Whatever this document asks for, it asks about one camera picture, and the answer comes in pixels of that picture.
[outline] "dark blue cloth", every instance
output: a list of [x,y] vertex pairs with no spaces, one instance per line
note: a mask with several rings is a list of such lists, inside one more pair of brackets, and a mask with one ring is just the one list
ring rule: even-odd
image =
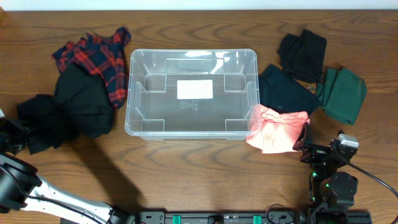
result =
[[306,111],[310,115],[320,106],[313,93],[275,65],[259,75],[259,88],[260,103],[278,113]]

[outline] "dark green cloth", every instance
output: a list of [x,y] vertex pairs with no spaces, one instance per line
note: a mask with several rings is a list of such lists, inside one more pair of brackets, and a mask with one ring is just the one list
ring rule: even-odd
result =
[[366,84],[346,68],[329,68],[324,82],[318,84],[316,96],[328,116],[353,125],[366,96]]

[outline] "clear plastic bin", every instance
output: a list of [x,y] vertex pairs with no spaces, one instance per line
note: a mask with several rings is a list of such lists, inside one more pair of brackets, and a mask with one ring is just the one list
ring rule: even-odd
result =
[[146,140],[243,140],[259,131],[251,49],[131,54],[125,129]]

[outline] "green clamp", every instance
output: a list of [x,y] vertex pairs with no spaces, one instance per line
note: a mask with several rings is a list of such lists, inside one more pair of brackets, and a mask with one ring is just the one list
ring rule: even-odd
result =
[[180,215],[173,216],[173,224],[181,224],[181,216]]
[[261,224],[261,216],[254,215],[253,216],[253,224]]

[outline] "clothing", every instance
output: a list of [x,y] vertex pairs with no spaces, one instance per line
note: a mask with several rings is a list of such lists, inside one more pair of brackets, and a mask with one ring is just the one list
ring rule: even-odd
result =
[[320,105],[313,93],[275,65],[259,76],[259,92],[260,103],[278,113],[306,111],[311,115]]
[[259,107],[261,130],[248,136],[246,142],[262,149],[262,153],[296,152],[293,145],[299,138],[304,123],[310,123],[307,112],[279,114],[265,106]]
[[108,90],[109,99],[115,108],[122,107],[127,97],[127,71],[123,60],[123,50],[131,39],[130,32],[119,28],[111,37],[100,37],[87,34],[76,44],[67,44],[56,51],[55,59],[60,72],[69,64],[76,63],[90,75],[101,77]]
[[322,77],[325,50],[325,38],[303,30],[300,37],[287,34],[280,43],[278,54],[286,74],[307,83],[318,83]]
[[329,68],[323,84],[319,84],[316,96],[328,116],[343,124],[354,125],[366,97],[365,81],[352,71]]
[[31,154],[75,139],[79,133],[91,138],[107,134],[114,109],[104,82],[71,63],[61,72],[54,96],[37,95],[17,106],[18,118],[35,131],[28,138]]

